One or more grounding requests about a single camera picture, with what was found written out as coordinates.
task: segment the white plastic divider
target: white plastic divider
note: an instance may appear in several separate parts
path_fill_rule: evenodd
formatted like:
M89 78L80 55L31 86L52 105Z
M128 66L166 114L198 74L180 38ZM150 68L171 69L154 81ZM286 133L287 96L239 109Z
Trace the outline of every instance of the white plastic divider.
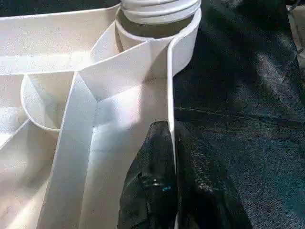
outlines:
M0 74L75 70L119 6L0 18Z
M23 189L21 194L13 194L12 198L26 196L28 203L18 214L9 214L12 223L5 227L35 228L39 216L39 229L115 228L126 172L150 124L167 120L174 138L172 77L192 56L201 12L178 23L171 36L153 39L131 35L119 20L111 24L117 9L118 6L0 19L0 26L9 31L0 32L6 46L0 51L0 72L60 71L28 73L24 77L21 104L36 125L28 120L0 149L0 155L21 160L23 153L30 155L29 161L37 163L29 171L24 172L24 164L19 165L18 161L11 172L19 174L20 169L28 177L36 174L45 183L39 182L31 188L28 192L31 195L24 195L27 191ZM122 49L114 38L119 38ZM15 40L22 46L20 56L18 47L11 42ZM106 51L109 48L106 42L108 45L113 42L112 50ZM80 63L84 66L83 60L94 43L91 49L94 63L81 68ZM71 60L74 55L78 61ZM80 69L72 82L73 73L62 71L69 68ZM26 126L30 131L23 131ZM46 172L43 165L51 163L57 137L54 162L47 179L50 165L45 166ZM42 174L46 174L45 179L40 178ZM27 181L17 175L10 186L20 190L19 184L26 185Z
M114 57L79 71L96 100L111 97L133 86L166 74L166 50L169 40L141 43Z
M0 228L36 228L56 142L27 120L0 148Z
M0 147L27 120L21 106L23 75L0 75Z
M42 129L58 132L74 72L26 74L21 103L29 119Z
M122 34L114 21L91 49L90 61L84 64L93 64L113 57L141 42L143 41L133 39L130 34Z
M97 102L76 73L38 229L78 228Z

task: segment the dark textile surface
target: dark textile surface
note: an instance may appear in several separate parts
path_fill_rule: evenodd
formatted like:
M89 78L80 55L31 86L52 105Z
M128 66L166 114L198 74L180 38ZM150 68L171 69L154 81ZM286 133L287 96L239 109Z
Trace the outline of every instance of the dark textile surface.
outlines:
M193 130L181 138L213 149L253 228L305 228L305 91L285 4L202 9L193 59L174 79L177 126Z
M239 194L213 147L192 124L176 122L179 228L251 229Z

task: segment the plastic compartment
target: plastic compartment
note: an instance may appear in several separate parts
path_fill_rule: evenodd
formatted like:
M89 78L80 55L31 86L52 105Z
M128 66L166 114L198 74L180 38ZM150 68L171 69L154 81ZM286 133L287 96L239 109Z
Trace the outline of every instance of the plastic compartment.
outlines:
M9 229L115 228L126 172L150 124L167 120L174 137L172 77L192 56L201 11L183 21L186 27L180 24L170 36L158 37L153 33L154 39L130 34L132 30L123 27L122 21L118 18L113 21L112 13L117 9L105 9L110 10L109 28L102 25L97 33L93 31L94 39L89 35L92 40L85 42L85 55L73 64L76 72L62 71L61 64L64 69L66 65L61 58L56 60L54 68L44 65L43 58L35 59L37 68L28 62L16 67L6 62L0 68L3 72L23 71L21 101L30 118L0 149L3 163L15 165L10 172L3 173L3 179L7 177L10 185L1 195L7 200L2 209L11 210L0 219L0 226ZM83 19L80 25L97 28L101 22L93 18L104 14L102 11L38 15L29 17L31 20L26 16L25 24L16 34L33 31L42 17L42 21L54 19L50 25L53 27L47 31L57 28L63 36L62 29L78 18L78 14ZM22 18L4 21L11 20L12 27L18 27ZM72 28L75 31L66 33L82 33L81 41L87 39L85 27L73 25ZM32 40L42 37L40 33L30 34ZM54 53L61 53L57 43L45 41L48 41L45 46L37 41L42 54L49 45L54 45ZM74 53L79 40L66 42ZM11 52L18 62L13 43L9 47L2 49L7 52L5 58Z
M305 75L305 6L296 7L288 14L292 37L299 52L301 74Z
M0 74L75 70L118 8L0 18Z
M57 139L27 120L0 148L0 227L35 228Z
M21 102L29 119L38 127L58 132L74 72L26 74Z
M0 147L27 120L21 106L23 75L0 75Z

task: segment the black fabric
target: black fabric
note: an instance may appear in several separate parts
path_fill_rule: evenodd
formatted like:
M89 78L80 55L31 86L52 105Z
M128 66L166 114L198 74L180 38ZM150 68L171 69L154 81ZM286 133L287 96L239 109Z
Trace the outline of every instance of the black fabric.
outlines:
M285 3L206 0L202 10L193 58L173 82L176 131L192 129L183 145L201 141L225 166L253 228L305 228L305 90ZM178 158L193 153L177 147Z
M176 213L171 134L166 121L155 122L127 172L117 228L170 229Z
M120 0L0 0L0 17L106 8Z
M251 229L239 194L201 131L176 122L179 228Z

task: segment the round container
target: round container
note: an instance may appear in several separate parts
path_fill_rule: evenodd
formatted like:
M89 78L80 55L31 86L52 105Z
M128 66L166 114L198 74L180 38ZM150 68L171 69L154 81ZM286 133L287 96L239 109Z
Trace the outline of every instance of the round container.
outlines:
M193 15L201 0L122 0L125 16L139 24L166 24Z
M74 72L26 74L21 104L38 127L59 132Z
M194 15L191 15L188 18L185 18L180 21L167 23L167 24L138 24L130 21L122 10L117 14L116 18L116 27L120 37L128 37L133 41L145 42L154 39L168 39L169 41L173 37L184 30L188 30L192 24L197 22L198 14L195 12Z

